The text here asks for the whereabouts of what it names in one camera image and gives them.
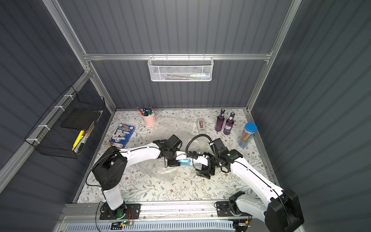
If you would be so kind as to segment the blue glass bottle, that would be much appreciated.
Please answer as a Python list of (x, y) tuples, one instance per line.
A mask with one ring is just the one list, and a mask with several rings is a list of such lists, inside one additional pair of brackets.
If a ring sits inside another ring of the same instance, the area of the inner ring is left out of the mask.
[(187, 159), (182, 159), (182, 160), (178, 160), (178, 162), (180, 162), (181, 164), (184, 164), (184, 165), (193, 165), (193, 164), (196, 164), (192, 161), (193, 158), (191, 157), (187, 157)]

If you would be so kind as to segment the clear tape dispenser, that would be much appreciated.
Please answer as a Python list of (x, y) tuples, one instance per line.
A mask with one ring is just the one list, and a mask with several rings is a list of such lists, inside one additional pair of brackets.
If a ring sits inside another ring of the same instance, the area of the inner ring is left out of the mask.
[(197, 130), (199, 134), (205, 134), (205, 122), (203, 119), (197, 119)]

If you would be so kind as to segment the clear bubble wrap sheet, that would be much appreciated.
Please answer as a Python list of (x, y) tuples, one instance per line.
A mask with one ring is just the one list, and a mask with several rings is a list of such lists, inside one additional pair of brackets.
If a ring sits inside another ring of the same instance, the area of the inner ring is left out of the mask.
[(125, 172), (135, 171), (151, 180), (173, 183), (179, 174), (192, 173), (192, 161), (185, 155), (188, 142), (199, 134), (197, 125), (203, 117), (180, 114), (165, 114), (155, 117), (153, 126), (143, 120), (135, 124), (135, 132), (128, 147), (136, 148), (154, 143), (159, 147), (159, 155), (152, 156), (140, 149), (139, 162), (129, 161)]

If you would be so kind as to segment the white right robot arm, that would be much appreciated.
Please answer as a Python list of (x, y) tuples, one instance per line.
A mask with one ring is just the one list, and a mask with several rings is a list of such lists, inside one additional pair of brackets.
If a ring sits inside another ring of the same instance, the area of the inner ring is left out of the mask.
[(275, 185), (233, 149), (228, 150), (221, 139), (210, 142), (211, 153), (192, 151), (190, 157), (206, 159), (206, 164), (198, 171), (204, 177), (211, 177), (216, 168), (225, 174), (232, 173), (245, 182), (259, 197), (258, 200), (248, 196), (242, 190), (233, 194), (228, 201), (216, 202), (219, 216), (240, 217), (253, 216), (263, 221), (271, 232), (293, 232), (304, 223), (304, 216), (297, 194), (288, 189), (284, 190)]

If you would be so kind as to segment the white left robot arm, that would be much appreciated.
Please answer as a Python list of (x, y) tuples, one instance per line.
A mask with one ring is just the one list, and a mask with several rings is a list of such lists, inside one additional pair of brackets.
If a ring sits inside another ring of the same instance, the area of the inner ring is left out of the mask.
[(99, 183), (109, 209), (115, 211), (125, 205), (118, 185), (127, 167), (159, 158), (164, 158), (168, 166), (177, 166), (176, 153), (182, 145), (183, 142), (172, 135), (167, 140), (155, 140), (137, 148), (109, 147), (92, 167), (92, 173)]

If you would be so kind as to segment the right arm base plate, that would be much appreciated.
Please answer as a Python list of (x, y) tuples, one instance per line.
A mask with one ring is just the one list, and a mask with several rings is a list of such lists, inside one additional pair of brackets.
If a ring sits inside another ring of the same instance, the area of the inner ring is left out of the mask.
[(248, 213), (233, 213), (228, 201), (218, 201), (214, 203), (214, 208), (217, 211), (218, 217), (251, 217)]

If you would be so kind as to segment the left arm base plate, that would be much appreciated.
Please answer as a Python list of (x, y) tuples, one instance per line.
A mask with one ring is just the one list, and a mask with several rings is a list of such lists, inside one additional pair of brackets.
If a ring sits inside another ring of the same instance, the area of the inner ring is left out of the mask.
[(128, 220), (138, 219), (141, 211), (141, 204), (123, 204), (116, 210), (112, 210), (107, 203), (104, 203), (100, 210), (100, 220)]

